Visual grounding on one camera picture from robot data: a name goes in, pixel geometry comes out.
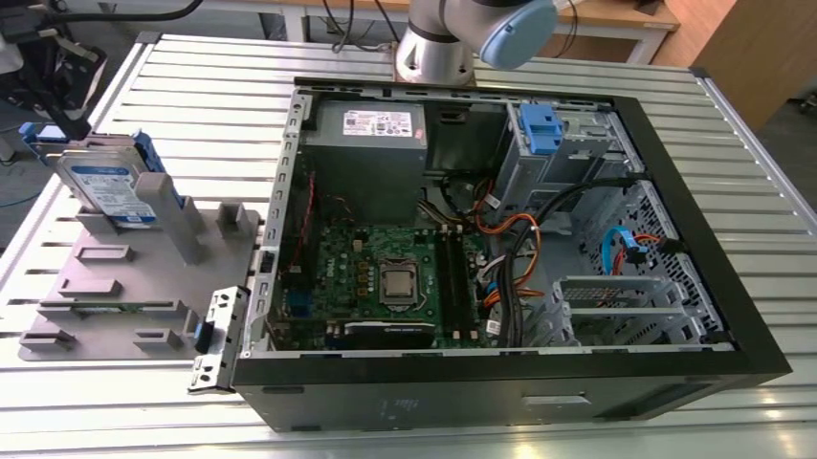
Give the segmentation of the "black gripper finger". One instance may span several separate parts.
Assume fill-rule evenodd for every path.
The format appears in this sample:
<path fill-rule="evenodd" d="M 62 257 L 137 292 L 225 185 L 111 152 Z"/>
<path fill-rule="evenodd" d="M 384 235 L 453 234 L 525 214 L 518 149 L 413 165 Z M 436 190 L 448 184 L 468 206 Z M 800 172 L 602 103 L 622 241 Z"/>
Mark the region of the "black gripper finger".
<path fill-rule="evenodd" d="M 60 95 L 46 89 L 39 92 L 40 106 L 70 139 L 84 139 L 91 131 L 84 99 L 76 94 Z"/>

